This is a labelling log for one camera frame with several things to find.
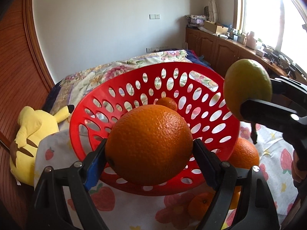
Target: window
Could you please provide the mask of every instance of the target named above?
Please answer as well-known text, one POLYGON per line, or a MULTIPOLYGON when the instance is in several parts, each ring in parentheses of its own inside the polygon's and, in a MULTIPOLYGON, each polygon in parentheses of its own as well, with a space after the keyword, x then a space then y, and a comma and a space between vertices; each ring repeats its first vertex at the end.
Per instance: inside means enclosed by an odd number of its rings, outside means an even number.
POLYGON ((242 1, 242 31, 254 31, 264 44, 282 52, 307 72, 307 32, 302 27, 306 22, 301 16, 305 16, 304 10, 298 10, 300 7, 293 0, 242 1))

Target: red basket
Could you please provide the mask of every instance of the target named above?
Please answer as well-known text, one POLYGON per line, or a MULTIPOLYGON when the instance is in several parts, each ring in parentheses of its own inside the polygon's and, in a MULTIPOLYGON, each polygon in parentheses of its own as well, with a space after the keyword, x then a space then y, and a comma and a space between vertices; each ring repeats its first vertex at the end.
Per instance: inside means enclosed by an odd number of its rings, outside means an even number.
MULTIPOLYGON (((98 86, 78 104, 70 121, 73 149, 83 161, 86 153, 80 139, 81 125, 87 128, 91 148, 95 150, 127 109, 154 104, 158 98, 166 96, 174 98, 178 104, 178 113, 188 123, 193 138, 201 138, 210 151, 226 161, 237 141, 240 122, 225 105, 223 83, 223 78, 214 71, 184 62, 161 63, 124 73, 98 86), (209 89, 192 74, 204 75, 218 87, 209 89)), ((205 181, 193 157, 179 175, 157 186, 131 184, 108 165, 100 179, 122 191, 147 196, 184 192, 205 181)))

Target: yellow stuffed animal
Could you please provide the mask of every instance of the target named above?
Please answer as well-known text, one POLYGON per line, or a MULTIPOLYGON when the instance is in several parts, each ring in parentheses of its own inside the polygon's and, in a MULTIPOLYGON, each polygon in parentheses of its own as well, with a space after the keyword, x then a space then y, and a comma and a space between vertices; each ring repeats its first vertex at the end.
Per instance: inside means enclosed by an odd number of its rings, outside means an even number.
POLYGON ((70 116, 75 107, 65 106, 57 114, 24 107, 19 116, 20 129, 10 145, 11 173, 20 182, 33 186, 37 147, 42 139, 59 131, 58 123, 70 116))

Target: white tag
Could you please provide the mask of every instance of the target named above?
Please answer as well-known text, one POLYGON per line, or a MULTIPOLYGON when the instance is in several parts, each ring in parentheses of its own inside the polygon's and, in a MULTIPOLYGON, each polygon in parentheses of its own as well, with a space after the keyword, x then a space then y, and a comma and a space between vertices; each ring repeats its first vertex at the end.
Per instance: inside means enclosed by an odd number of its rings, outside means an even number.
POLYGON ((20 181, 18 181, 18 179, 16 178, 16 176, 13 175, 13 177, 15 178, 15 180, 16 180, 16 182, 17 182, 17 185, 18 185, 18 186, 21 186, 21 183, 20 183, 20 181))

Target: finger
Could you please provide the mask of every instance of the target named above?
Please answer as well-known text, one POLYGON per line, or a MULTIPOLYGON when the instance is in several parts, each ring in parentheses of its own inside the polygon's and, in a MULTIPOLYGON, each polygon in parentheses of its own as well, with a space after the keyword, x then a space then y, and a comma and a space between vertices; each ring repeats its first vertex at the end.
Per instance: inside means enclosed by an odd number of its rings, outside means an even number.
POLYGON ((297 161, 299 160, 297 153, 294 153, 294 157, 293 157, 293 166, 294 166, 294 170, 297 176, 300 177, 300 179, 304 180, 307 176, 307 171, 300 171, 297 168, 297 161))
POLYGON ((291 164, 291 170, 292 170, 292 178, 293 178, 293 180, 295 180, 296 182, 301 182, 302 179, 295 173, 293 162, 291 164))

